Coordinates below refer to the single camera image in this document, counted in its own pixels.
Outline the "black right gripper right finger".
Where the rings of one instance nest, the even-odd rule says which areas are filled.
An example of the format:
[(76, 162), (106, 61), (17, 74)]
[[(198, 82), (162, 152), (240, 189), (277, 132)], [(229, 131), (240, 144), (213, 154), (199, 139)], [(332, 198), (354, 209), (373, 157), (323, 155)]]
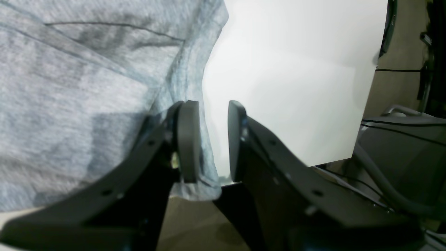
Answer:
[(390, 213), (306, 167), (274, 133), (228, 104), (231, 178), (253, 197), (273, 251), (417, 251), (417, 221)]

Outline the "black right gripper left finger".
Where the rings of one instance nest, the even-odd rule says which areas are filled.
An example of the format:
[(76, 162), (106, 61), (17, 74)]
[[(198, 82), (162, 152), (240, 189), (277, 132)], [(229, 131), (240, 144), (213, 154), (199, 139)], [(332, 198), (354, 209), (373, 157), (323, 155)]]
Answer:
[(199, 102), (177, 102), (114, 170), (63, 201), (9, 220), (1, 243), (29, 251), (155, 250), (171, 188), (196, 183), (200, 156)]

